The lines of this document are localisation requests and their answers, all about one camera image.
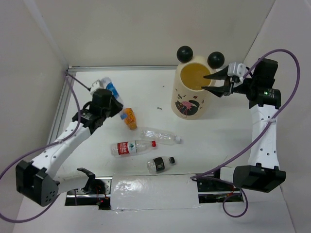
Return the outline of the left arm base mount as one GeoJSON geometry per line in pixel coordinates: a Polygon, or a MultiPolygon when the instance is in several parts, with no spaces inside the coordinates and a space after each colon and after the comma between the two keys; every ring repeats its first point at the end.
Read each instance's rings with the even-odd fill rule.
{"type": "Polygon", "coordinates": [[[65,206],[94,206],[99,210],[111,210],[111,185],[112,177],[96,177],[90,191],[68,191],[65,206]]]}

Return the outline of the blue label bottle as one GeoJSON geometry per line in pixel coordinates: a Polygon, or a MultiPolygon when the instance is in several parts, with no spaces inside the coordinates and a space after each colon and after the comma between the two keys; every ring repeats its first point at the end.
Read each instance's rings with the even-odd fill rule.
{"type": "Polygon", "coordinates": [[[111,91],[115,99],[123,105],[122,110],[119,112],[119,115],[120,115],[121,120],[126,119],[127,114],[124,112],[124,102],[122,98],[120,97],[118,91],[116,90],[115,86],[113,85],[111,79],[109,77],[104,77],[100,79],[100,82],[103,88],[111,91]]]}

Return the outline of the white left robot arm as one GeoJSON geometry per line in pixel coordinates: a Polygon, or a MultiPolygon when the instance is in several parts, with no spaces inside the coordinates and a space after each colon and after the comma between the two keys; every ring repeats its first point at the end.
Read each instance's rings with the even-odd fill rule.
{"type": "Polygon", "coordinates": [[[57,195],[73,189],[92,193],[96,188],[95,174],[83,167],[64,177],[57,172],[66,159],[86,141],[103,122],[117,115],[123,105],[107,89],[97,89],[92,100],[79,110],[64,132],[29,162],[22,160],[16,166],[17,191],[42,207],[52,203],[57,195]]]}

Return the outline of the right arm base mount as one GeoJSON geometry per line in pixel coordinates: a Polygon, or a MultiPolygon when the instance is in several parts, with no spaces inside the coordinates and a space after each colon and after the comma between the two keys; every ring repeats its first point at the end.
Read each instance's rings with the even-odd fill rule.
{"type": "Polygon", "coordinates": [[[213,177],[191,179],[197,184],[198,200],[200,204],[226,202],[243,202],[240,189],[231,184],[213,180],[213,177]]]}

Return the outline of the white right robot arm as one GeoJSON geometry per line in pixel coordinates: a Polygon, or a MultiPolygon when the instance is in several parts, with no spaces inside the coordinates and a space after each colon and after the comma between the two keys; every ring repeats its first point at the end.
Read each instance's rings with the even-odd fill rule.
{"type": "Polygon", "coordinates": [[[221,87],[206,87],[212,94],[222,97],[233,93],[246,95],[252,117],[252,141],[248,164],[235,168],[223,167],[212,178],[217,190],[224,190],[229,182],[237,188],[268,193],[283,183],[286,173],[279,169],[276,151],[275,113],[281,107],[281,92],[273,88],[278,63],[263,59],[249,78],[243,63],[230,63],[223,70],[208,76],[212,80],[223,80],[221,87]]]}

